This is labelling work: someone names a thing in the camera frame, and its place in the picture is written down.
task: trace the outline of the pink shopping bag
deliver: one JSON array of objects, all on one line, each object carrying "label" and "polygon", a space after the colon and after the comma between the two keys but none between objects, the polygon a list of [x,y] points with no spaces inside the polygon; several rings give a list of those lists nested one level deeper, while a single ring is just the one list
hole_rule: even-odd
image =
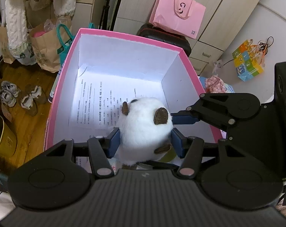
[{"label": "pink shopping bag", "polygon": [[194,0],[156,0],[149,22],[165,31],[195,39],[205,9]]}]

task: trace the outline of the white stuffed animal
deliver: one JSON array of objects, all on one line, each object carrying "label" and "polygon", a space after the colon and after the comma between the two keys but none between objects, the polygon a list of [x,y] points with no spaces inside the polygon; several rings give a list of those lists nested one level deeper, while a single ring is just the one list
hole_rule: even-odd
[{"label": "white stuffed animal", "polygon": [[147,160],[159,160],[170,149],[168,136],[173,129],[171,115],[157,98],[124,102],[117,127],[121,143],[115,157],[131,166]]}]

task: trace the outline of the trash can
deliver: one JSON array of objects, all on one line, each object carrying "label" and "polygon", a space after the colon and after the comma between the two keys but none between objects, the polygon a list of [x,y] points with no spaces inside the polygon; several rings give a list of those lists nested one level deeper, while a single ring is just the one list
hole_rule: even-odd
[{"label": "trash can", "polygon": [[11,157],[16,150],[17,138],[0,116],[0,155]]}]

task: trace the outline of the cardboard box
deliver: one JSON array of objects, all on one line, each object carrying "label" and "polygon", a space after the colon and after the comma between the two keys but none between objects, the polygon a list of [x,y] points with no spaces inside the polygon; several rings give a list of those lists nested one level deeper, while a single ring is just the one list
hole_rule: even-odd
[{"label": "cardboard box", "polygon": [[[194,104],[204,89],[183,49],[119,32],[81,28],[67,55],[49,113],[45,149],[63,139],[107,136],[121,105],[157,97],[171,113]],[[222,138],[202,121],[176,126],[206,142]]]}]

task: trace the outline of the white fur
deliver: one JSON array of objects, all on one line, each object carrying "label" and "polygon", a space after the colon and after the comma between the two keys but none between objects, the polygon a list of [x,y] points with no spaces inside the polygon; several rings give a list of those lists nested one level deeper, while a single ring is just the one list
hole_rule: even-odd
[{"label": "white fur", "polygon": [[125,165],[134,165],[147,160],[159,160],[163,154],[154,150],[161,147],[173,128],[168,112],[167,124],[155,125],[157,109],[164,107],[156,98],[140,98],[128,104],[128,115],[121,114],[117,123],[121,132],[121,144],[115,157]]}]

